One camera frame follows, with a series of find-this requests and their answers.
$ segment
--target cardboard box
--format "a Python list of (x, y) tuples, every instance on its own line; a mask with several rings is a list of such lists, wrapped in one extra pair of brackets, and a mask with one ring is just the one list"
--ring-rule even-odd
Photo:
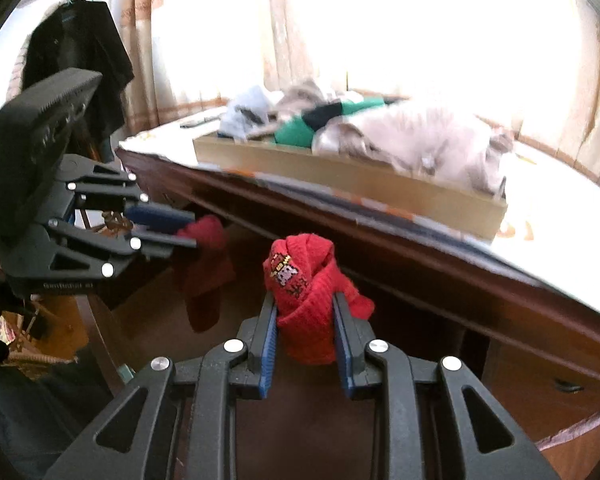
[(193, 141), (199, 162), (228, 172), (268, 173), (369, 198), (408, 214), (424, 216), (478, 238), (492, 240), (507, 210), (504, 200), (395, 173), (387, 166), (268, 142), (235, 143), (204, 136)]

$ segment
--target black jacket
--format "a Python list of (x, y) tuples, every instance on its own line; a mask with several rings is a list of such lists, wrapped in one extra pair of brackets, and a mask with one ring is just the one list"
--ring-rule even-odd
[[(8, 355), (0, 341), (0, 362)], [(42, 479), (111, 399), (88, 347), (36, 381), (0, 366), (0, 480)]]
[[(81, 128), (97, 146), (124, 125), (121, 92), (134, 78), (131, 61), (105, 2), (77, 0), (59, 7), (36, 27), (27, 49), (22, 89), (69, 67), (102, 74), (85, 113), (86, 127)], [(73, 151), (88, 156), (80, 149)]]

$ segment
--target curtain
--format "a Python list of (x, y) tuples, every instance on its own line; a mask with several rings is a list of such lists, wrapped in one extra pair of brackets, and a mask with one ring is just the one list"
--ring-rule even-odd
[(600, 19), (585, 0), (125, 0), (132, 132), (264, 84), (434, 98), (600, 184)]

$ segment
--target blue gripper pad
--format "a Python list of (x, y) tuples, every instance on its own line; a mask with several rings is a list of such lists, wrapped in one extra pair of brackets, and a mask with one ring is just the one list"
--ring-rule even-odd
[(129, 205), (125, 207), (125, 216), (134, 224), (146, 225), (151, 231), (168, 235), (196, 221), (193, 213), (153, 202)]
[(267, 393), (269, 392), (269, 387), (271, 386), (271, 380), (273, 378), (273, 368), (276, 363), (276, 340), (278, 336), (278, 329), (276, 327), (277, 313), (278, 310), (274, 306), (271, 315), (269, 316), (267, 335), (265, 336), (262, 348), (260, 382), (258, 383), (261, 399), (267, 398)]
[(349, 399), (353, 396), (353, 372), (351, 368), (351, 352), (349, 351), (349, 343), (347, 334), (344, 330), (342, 316), (336, 302), (333, 302), (333, 331), (334, 342), (336, 346), (336, 360), (338, 362), (338, 374), (340, 375), (340, 383), (342, 389)]

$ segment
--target red cloth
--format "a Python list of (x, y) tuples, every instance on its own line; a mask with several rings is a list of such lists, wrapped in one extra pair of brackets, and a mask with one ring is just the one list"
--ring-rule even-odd
[(235, 279), (234, 266), (226, 250), (226, 234), (218, 217), (207, 215), (180, 229), (176, 235), (198, 243), (195, 251), (174, 249), (173, 277), (187, 305), (189, 324), (194, 332), (204, 332), (220, 319), (219, 287)]
[(304, 364), (336, 359), (333, 345), (334, 292), (344, 292), (351, 314), (368, 319), (374, 303), (338, 268), (333, 243), (301, 234), (276, 240), (264, 261), (267, 290), (276, 298), (278, 328), (286, 352)]

